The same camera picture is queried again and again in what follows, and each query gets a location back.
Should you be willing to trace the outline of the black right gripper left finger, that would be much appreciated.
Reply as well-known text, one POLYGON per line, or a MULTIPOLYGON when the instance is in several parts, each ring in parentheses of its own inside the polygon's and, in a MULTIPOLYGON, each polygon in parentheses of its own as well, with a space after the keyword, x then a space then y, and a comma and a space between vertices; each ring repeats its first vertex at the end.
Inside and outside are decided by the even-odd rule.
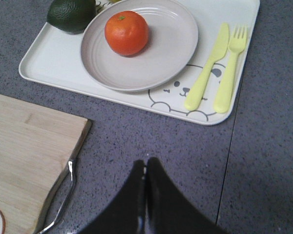
POLYGON ((124 185, 110 204, 80 233, 143 234, 145 232, 145 164, 133 167, 124 185))

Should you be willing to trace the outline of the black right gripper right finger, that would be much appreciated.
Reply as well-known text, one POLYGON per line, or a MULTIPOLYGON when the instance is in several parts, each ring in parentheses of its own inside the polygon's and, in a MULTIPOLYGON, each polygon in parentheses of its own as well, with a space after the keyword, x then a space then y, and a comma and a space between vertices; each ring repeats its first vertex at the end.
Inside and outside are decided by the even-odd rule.
POLYGON ((224 234, 201 214, 166 174, 160 160, 152 157, 146 166, 147 209, 155 234, 224 234))

